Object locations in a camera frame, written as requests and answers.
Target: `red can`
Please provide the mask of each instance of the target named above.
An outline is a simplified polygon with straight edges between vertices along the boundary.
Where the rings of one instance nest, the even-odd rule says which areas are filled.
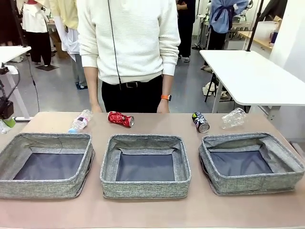
[[[108,113],[108,120],[111,123],[123,125],[125,127],[132,127],[134,124],[134,117],[123,115],[120,112],[110,111]]]

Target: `orange watch strap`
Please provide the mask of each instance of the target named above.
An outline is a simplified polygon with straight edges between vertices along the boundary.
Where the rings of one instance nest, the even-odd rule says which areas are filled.
[[[161,95],[161,98],[168,100],[168,95]]]
[[[169,102],[169,101],[171,101],[172,96],[171,95],[161,95],[161,99],[166,99]]]

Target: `hand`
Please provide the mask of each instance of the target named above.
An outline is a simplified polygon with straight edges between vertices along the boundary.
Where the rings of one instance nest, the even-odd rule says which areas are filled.
[[[102,113],[102,109],[100,107],[100,105],[92,105],[91,106],[91,111],[92,113]]]
[[[166,114],[169,112],[170,112],[170,109],[168,107],[168,101],[165,99],[161,99],[158,109],[157,109],[157,113]]]

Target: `white sweater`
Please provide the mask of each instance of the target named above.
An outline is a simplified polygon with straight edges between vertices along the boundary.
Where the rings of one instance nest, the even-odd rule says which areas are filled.
[[[174,75],[180,44],[175,0],[109,0],[122,83]],[[107,0],[78,0],[83,67],[118,84]]]

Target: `fabric storage basket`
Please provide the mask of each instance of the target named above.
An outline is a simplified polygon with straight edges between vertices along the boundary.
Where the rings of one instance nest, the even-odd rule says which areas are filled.
[[[0,153],[0,198],[74,198],[94,150],[90,135],[19,134]]]
[[[191,171],[177,136],[113,135],[100,178],[106,198],[183,198]]]
[[[305,171],[304,164],[268,133],[206,136],[199,153],[218,195],[293,190]]]

